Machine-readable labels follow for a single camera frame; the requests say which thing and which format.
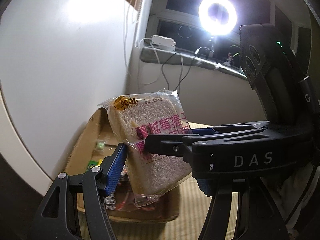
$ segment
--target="plastic packaging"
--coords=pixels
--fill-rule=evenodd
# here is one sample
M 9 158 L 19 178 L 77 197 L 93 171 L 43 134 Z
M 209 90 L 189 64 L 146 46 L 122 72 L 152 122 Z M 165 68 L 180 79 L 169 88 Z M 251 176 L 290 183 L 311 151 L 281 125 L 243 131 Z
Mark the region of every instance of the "plastic packaging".
M 107 108 L 117 140 L 129 146 L 126 168 L 137 207 L 157 202 L 190 176 L 191 167 L 182 157 L 144 149 L 149 134 L 191 133 L 176 91 L 119 96 L 100 106 Z

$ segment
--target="screw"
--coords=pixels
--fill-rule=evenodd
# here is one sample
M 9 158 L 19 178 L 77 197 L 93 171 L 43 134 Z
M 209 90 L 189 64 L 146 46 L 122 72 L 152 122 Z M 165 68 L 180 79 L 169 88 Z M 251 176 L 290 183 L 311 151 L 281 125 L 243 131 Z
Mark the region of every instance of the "screw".
M 92 167 L 92 169 L 91 169 L 92 172 L 98 172 L 98 171 L 100 171 L 100 170 L 101 170 L 101 168 L 100 168 L 99 166 L 94 166 L 94 167 Z
M 195 142 L 195 144 L 207 144 L 208 142 Z
M 59 175 L 58 175 L 58 178 L 59 179 L 63 179 L 63 178 L 65 178 L 67 175 L 66 175 L 66 173 L 65 172 L 62 172 L 62 173 L 60 173 Z

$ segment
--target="bread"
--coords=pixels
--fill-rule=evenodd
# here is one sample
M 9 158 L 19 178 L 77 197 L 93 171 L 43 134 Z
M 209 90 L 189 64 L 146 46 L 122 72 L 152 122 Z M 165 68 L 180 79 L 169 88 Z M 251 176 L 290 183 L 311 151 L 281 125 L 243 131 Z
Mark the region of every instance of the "bread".
M 114 104 L 109 105 L 108 118 L 117 139 L 134 145 L 129 147 L 126 165 L 135 194 L 164 194 L 191 173 L 190 165 L 181 157 L 153 155 L 143 150 L 139 151 L 135 145 L 137 142 L 142 142 L 137 127 L 158 122 L 156 123 L 158 125 L 156 128 L 159 128 L 157 132 L 161 130 L 161 133 L 170 133 L 174 125 L 171 129 L 162 130 L 159 127 L 159 121 L 169 120 L 177 114 L 172 102 L 165 98 L 137 99 L 134 104 L 124 110 L 119 110 Z

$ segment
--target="cardboard box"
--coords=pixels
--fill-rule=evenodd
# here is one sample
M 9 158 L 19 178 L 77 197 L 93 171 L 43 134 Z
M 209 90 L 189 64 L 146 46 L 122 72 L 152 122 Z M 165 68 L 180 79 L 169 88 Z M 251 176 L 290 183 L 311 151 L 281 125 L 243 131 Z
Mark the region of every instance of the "cardboard box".
M 108 146 L 104 150 L 97 151 L 97 141 L 104 141 Z M 89 119 L 86 127 L 81 133 L 72 153 L 68 159 L 65 172 L 68 175 L 85 173 L 89 161 L 103 159 L 112 155 L 118 142 L 116 141 L 109 120 L 107 111 L 99 108 Z M 82 194 L 77 194 L 78 210 L 85 212 Z M 138 223 L 164 223 L 174 220 L 179 216 L 180 189 L 179 186 L 167 192 L 161 197 L 161 205 L 153 211 L 137 209 L 133 211 L 107 210 L 111 220 L 117 222 L 138 222 Z

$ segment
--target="white wall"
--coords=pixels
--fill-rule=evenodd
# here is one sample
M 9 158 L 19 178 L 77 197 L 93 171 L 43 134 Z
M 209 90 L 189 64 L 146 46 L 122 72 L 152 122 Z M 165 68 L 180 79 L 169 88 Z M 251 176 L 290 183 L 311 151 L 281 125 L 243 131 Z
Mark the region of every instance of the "white wall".
M 140 66 L 140 93 L 167 88 L 161 73 L 161 64 L 144 63 L 139 60 L 140 50 L 132 51 L 131 77 L 128 93 L 137 93 L 137 75 Z M 183 77 L 189 66 L 183 67 Z M 179 83 L 181 66 L 165 65 L 164 73 L 173 90 Z M 265 120 L 262 106 L 255 91 L 246 80 L 224 74 L 218 70 L 192 67 L 181 83 L 180 101 L 190 122 L 208 125 L 253 122 Z
M 9 4 L 0 24 L 0 79 L 6 110 L 25 145 L 24 153 L 15 153 L 17 160 L 29 152 L 55 178 L 97 104 L 124 93 L 127 9 L 125 0 Z M 131 7 L 128 61 L 135 16 Z M 0 138 L 4 157 L 12 154 L 5 146 Z

